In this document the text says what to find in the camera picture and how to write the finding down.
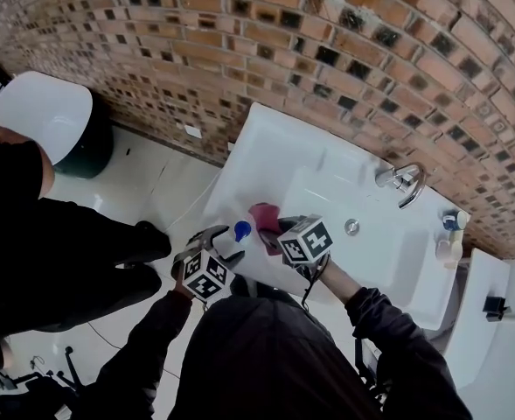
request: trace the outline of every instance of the drain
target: drain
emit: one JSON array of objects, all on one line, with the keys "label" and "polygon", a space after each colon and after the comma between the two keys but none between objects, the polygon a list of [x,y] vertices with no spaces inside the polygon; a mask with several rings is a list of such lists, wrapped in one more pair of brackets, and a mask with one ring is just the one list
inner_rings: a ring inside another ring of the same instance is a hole
[{"label": "drain", "polygon": [[359,230],[360,230],[360,223],[358,222],[358,220],[349,219],[344,224],[344,231],[349,236],[354,236],[355,234],[358,233]]}]

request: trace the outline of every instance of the blue bottle cap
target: blue bottle cap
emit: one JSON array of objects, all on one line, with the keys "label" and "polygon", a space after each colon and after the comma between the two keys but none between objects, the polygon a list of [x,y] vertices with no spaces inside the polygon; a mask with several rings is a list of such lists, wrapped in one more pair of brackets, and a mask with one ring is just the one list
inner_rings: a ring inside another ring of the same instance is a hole
[{"label": "blue bottle cap", "polygon": [[251,224],[246,220],[241,220],[236,222],[236,225],[233,227],[234,233],[236,233],[236,242],[240,242],[246,236],[251,234]]}]

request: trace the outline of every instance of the chrome faucet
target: chrome faucet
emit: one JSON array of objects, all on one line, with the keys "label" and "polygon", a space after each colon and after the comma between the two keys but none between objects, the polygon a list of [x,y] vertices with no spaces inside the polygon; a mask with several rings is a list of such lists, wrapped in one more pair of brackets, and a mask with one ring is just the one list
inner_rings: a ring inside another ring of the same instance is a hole
[{"label": "chrome faucet", "polygon": [[[410,180],[403,178],[403,176],[412,176]],[[387,186],[393,184],[397,190],[401,190],[406,193],[408,189],[413,186],[413,191],[399,203],[399,208],[405,208],[415,202],[421,195],[424,186],[426,185],[426,172],[421,164],[413,163],[405,165],[398,170],[391,167],[389,170],[385,170],[376,174],[376,184],[378,186]]]}]

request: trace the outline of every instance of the black jacket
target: black jacket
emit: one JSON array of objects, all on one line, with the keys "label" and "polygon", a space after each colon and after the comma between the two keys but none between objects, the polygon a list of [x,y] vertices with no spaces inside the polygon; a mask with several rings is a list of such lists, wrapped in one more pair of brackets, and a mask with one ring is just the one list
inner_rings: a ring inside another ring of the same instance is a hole
[{"label": "black jacket", "polygon": [[[366,288],[345,308],[354,335],[382,351],[378,378],[393,383],[383,413],[331,336],[304,310],[231,296],[214,304],[192,335],[170,418],[471,418],[445,360],[410,316]],[[156,302],[87,388],[73,420],[150,418],[167,347],[190,309],[175,291]]]}]

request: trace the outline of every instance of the black pants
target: black pants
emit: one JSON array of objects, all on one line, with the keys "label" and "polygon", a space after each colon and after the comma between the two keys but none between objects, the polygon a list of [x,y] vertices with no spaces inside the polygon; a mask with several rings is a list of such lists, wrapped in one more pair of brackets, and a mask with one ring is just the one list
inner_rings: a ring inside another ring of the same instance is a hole
[{"label": "black pants", "polygon": [[29,237],[4,244],[4,256],[0,251],[0,339],[28,330],[65,331],[160,289],[153,269],[115,266],[168,256],[167,235],[51,199],[38,201],[26,222]]}]

